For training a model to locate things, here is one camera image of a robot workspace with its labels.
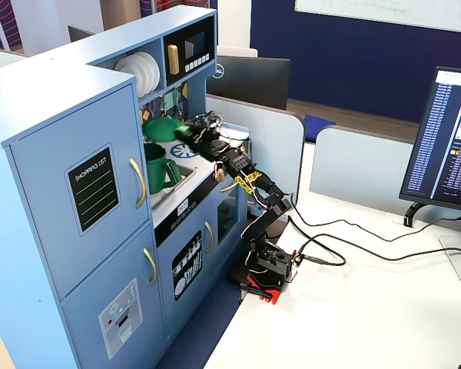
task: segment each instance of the shopping list sign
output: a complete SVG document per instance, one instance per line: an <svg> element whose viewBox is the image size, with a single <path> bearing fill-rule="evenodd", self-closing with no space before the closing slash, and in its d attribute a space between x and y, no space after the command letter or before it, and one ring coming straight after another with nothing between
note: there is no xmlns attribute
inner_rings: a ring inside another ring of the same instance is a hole
<svg viewBox="0 0 461 369"><path fill-rule="evenodd" d="M83 232L119 202L109 148L69 171L68 179Z"/></svg>

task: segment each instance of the robotic arm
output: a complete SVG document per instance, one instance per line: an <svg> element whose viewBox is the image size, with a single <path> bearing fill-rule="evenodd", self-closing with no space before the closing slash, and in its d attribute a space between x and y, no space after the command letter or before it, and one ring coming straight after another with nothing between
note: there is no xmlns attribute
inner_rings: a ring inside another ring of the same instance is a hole
<svg viewBox="0 0 461 369"><path fill-rule="evenodd" d="M262 298L274 304L291 275L296 252L287 254L270 242L265 230L292 206L275 182L256 169L246 156L244 146L232 148L220 140L217 128L222 121L214 111L198 115L190 124L177 128L176 137L193 152L215 162L216 172L228 173L264 209L241 237L250 251L245 263L249 271L247 279ZM265 191L267 197L261 196L258 188Z"/></svg>

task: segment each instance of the black bracket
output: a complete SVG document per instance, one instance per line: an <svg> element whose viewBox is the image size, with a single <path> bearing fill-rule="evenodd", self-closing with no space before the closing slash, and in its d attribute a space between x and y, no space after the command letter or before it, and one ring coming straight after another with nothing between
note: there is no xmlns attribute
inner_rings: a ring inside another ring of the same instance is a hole
<svg viewBox="0 0 461 369"><path fill-rule="evenodd" d="M420 210L426 205L427 204L420 204L419 202L414 202L413 204L411 204L405 213L405 218L403 219L403 225L405 227L413 228L413 217L415 216L418 210Z"/></svg>

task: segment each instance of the dell monitor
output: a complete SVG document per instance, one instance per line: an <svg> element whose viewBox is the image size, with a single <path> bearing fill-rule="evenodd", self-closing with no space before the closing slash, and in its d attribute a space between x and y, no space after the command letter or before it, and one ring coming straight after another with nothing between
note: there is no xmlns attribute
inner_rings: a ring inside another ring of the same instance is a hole
<svg viewBox="0 0 461 369"><path fill-rule="evenodd" d="M461 210L461 69L436 71L400 198ZM461 248L461 237L439 240ZM461 254L448 255L461 278Z"/></svg>
<svg viewBox="0 0 461 369"><path fill-rule="evenodd" d="M290 59L219 56L207 93L286 110L289 74Z"/></svg>
<svg viewBox="0 0 461 369"><path fill-rule="evenodd" d="M68 34L70 35L70 42L76 42L94 35L94 33L85 31L84 29L74 27L73 25L68 26Z"/></svg>

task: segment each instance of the green mug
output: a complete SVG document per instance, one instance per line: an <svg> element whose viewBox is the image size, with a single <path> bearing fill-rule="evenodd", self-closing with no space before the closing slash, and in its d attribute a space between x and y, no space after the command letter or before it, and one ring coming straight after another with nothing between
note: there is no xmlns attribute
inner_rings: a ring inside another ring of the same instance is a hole
<svg viewBox="0 0 461 369"><path fill-rule="evenodd" d="M166 159L165 148L158 144L146 143L144 151L150 194L157 194L163 188L173 187L183 179L176 162Z"/></svg>

